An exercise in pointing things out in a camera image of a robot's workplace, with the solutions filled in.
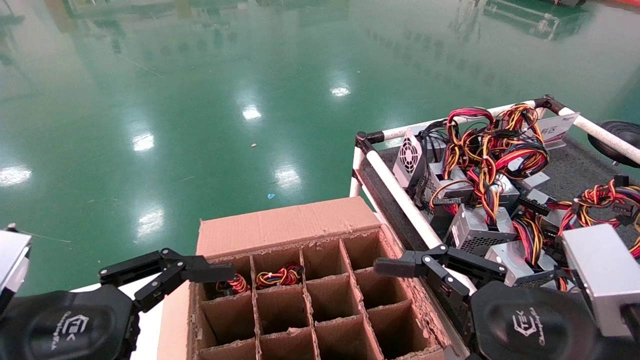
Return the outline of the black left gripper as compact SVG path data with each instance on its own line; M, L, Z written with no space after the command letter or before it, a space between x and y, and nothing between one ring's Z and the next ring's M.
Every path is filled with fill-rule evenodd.
M134 294L116 287L156 277ZM15 297L1 315L3 360L128 360L140 334L138 313L147 313L183 283L233 280L231 263L213 264L202 255L170 248L101 269L93 291L53 291Z

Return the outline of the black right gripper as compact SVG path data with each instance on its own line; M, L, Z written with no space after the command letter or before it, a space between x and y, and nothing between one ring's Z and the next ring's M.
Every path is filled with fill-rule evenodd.
M502 283L503 265L458 248L441 244L398 259L378 257L374 272L423 278L458 333L474 326L474 351L483 360L587 360L598 347L601 331L580 296L510 287ZM452 272L485 286L470 297Z

